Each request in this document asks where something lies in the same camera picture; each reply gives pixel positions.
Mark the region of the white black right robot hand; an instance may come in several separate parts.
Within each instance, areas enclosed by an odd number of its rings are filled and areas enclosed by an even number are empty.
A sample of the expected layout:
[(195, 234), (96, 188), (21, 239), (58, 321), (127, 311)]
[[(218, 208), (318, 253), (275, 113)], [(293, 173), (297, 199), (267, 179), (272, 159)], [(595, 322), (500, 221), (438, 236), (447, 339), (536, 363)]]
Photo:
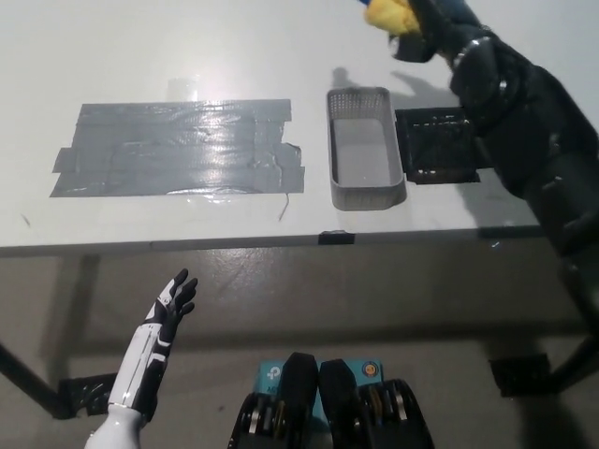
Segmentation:
[(396, 60), (424, 64), (441, 55), (453, 61), (471, 41), (490, 35), (465, 1), (408, 1), (407, 6), (417, 30), (388, 33), (389, 49)]

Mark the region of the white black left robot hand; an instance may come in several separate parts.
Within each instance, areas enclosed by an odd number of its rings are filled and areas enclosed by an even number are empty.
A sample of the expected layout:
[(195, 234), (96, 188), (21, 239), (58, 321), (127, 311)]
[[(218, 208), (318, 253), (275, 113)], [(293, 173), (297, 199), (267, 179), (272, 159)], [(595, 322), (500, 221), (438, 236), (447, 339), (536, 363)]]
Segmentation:
[(151, 421), (177, 329), (195, 303), (197, 279), (182, 269), (153, 301), (127, 347), (109, 404), (135, 410)]

